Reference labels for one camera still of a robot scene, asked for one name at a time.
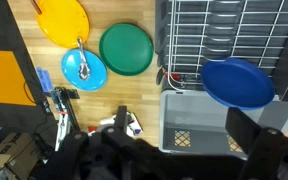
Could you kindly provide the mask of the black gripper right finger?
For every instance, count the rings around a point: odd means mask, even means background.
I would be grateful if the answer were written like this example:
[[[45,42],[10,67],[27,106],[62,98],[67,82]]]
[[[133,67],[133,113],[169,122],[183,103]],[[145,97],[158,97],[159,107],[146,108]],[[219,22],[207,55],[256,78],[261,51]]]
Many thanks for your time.
[[[262,128],[238,108],[230,108],[225,128],[247,155],[239,180],[273,180],[281,161],[282,133]]]

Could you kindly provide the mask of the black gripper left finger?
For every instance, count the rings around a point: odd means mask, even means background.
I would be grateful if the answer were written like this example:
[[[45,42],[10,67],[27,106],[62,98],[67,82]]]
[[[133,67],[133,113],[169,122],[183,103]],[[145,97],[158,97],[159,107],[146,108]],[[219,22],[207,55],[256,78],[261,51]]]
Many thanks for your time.
[[[86,133],[67,135],[49,162],[49,180],[73,180],[79,154],[87,145]]]

